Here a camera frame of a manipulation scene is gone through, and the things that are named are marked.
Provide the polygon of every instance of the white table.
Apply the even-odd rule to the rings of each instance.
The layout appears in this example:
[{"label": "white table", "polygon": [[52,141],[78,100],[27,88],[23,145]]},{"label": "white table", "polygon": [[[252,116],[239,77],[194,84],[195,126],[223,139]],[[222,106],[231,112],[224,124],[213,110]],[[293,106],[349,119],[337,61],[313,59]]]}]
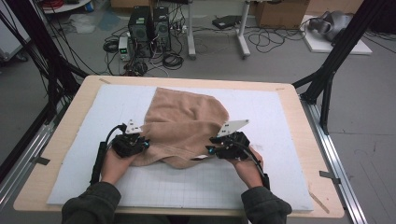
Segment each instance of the white table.
[{"label": "white table", "polygon": [[[247,1],[245,1],[245,4],[242,9],[242,20],[241,20],[240,29],[236,29],[236,36],[237,36],[239,44],[241,45],[241,48],[242,48],[243,59],[246,59],[246,57],[248,57],[250,55],[250,51],[248,50],[247,41],[244,37],[245,25],[247,23],[249,7],[250,7],[250,0],[247,0]],[[196,53],[195,53],[195,45],[194,45],[194,36],[192,34],[192,8],[193,8],[193,0],[189,0],[189,27],[188,27],[188,33],[187,33],[187,44],[189,46],[189,57],[191,59],[195,60]]]}]

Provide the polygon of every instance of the black pole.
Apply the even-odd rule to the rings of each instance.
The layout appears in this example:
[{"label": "black pole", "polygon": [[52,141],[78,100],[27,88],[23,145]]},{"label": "black pole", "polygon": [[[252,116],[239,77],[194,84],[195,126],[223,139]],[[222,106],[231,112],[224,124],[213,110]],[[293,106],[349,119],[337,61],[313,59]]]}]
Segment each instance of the black pole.
[{"label": "black pole", "polygon": [[326,134],[329,134],[327,124],[334,75],[386,3],[387,0],[364,0],[319,70],[293,83],[295,88],[299,88],[311,82],[306,92],[301,94],[301,99],[309,104],[315,104],[320,94],[325,91],[320,126]]},{"label": "black pole", "polygon": [[[56,115],[56,104],[61,97],[72,96],[78,91],[79,84],[73,77],[72,72],[80,77],[86,77],[88,75],[62,57],[58,48],[48,34],[43,21],[37,15],[29,0],[6,0],[6,2],[26,33],[35,43],[37,50],[44,57],[45,61],[42,62],[42,64],[36,60],[34,60],[34,62],[39,72],[42,75],[45,75],[49,81],[49,101],[28,131],[24,134],[20,142],[13,148],[5,161],[0,165],[0,183],[7,176],[7,173],[11,170],[14,163],[26,149],[39,127],[46,121],[52,120]],[[35,59],[36,55],[34,51],[29,45],[27,45],[23,37],[21,37],[21,35],[7,23],[7,18],[4,16],[3,12],[0,13],[0,19],[4,22],[9,31],[14,34],[26,48],[29,55]],[[58,88],[58,82],[61,83],[62,89]]]}]

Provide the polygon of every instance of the floor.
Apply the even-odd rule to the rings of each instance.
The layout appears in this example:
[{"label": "floor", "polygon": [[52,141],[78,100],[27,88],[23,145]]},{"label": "floor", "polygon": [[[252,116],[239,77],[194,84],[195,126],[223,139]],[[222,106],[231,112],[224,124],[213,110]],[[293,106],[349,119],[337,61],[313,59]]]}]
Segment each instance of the floor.
[{"label": "floor", "polygon": [[[61,20],[69,15],[60,15]],[[100,73],[106,71],[106,53],[102,49],[104,39],[126,26],[128,21],[118,18],[109,8],[90,15],[96,24],[92,34],[70,33],[66,36],[84,63]],[[211,25],[213,19],[194,19],[194,24],[214,28]],[[248,24],[254,25],[254,19],[249,18]],[[255,30],[247,29],[246,37]],[[368,223],[395,223],[396,42],[371,38],[393,52],[363,38],[362,41],[373,53],[370,56],[347,57],[333,81],[329,131]],[[185,59],[183,66],[178,70],[166,70],[167,73],[162,69],[153,69],[145,77],[292,83],[318,70],[328,55],[311,53],[303,40],[286,40],[282,46],[267,53],[258,52],[248,42],[251,56],[243,60],[233,32],[200,32],[195,33],[198,54],[197,59],[192,61],[187,57],[185,36],[180,40],[184,45],[180,53]],[[78,64],[91,73],[82,63]],[[122,73],[122,66],[123,63],[116,56],[110,69],[119,74]],[[302,87],[297,92],[302,93],[304,89]],[[27,63],[13,60],[0,67],[0,97],[0,162],[3,162],[47,102],[43,82],[31,60]],[[0,213],[0,222],[60,222],[60,215],[56,213],[41,216],[16,212],[12,208],[14,197]],[[289,218],[289,223],[311,222],[349,223],[347,217],[336,220]]]}]

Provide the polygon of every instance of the grid paper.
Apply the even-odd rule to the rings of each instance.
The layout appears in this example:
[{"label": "grid paper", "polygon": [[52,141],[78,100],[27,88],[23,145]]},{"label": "grid paper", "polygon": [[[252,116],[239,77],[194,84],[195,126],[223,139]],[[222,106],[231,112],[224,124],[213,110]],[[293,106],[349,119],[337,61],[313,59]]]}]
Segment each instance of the grid paper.
[{"label": "grid paper", "polygon": [[[249,119],[240,129],[264,158],[272,192],[294,211],[313,210],[279,97],[274,91],[168,88],[216,97],[230,120]],[[63,204],[89,186],[100,141],[118,124],[143,124],[156,88],[103,85],[67,153],[48,203]],[[178,170],[163,162],[131,167],[117,184],[120,206],[242,209],[247,187],[233,166],[216,158]]]}]

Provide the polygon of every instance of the wooden table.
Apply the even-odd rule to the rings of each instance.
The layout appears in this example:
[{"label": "wooden table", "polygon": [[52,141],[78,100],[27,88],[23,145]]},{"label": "wooden table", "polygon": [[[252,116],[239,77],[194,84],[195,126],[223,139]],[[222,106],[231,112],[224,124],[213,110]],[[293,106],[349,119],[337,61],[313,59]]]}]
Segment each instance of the wooden table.
[{"label": "wooden table", "polygon": [[[61,164],[68,149],[74,142],[76,134],[86,114],[92,106],[96,93],[103,84],[169,86],[234,89],[252,91],[275,91],[278,93],[284,109],[290,134],[297,150],[300,164],[304,171],[306,185],[312,197],[314,211],[310,213],[292,213],[292,217],[342,217],[343,206],[332,180],[319,176],[319,171],[328,169],[321,156],[318,143],[309,126],[308,120],[295,89],[290,84],[219,81],[198,79],[176,79],[155,77],[105,77],[89,76],[82,83],[72,104],[67,109],[61,123],[50,139],[43,158],[50,160],[48,165],[38,164],[30,174],[21,190],[14,208],[20,211],[61,211],[60,205],[49,205],[47,199],[55,184]],[[119,207],[120,213],[168,214],[168,215],[204,215],[204,216],[242,216],[240,210],[209,209],[169,209]]]}]

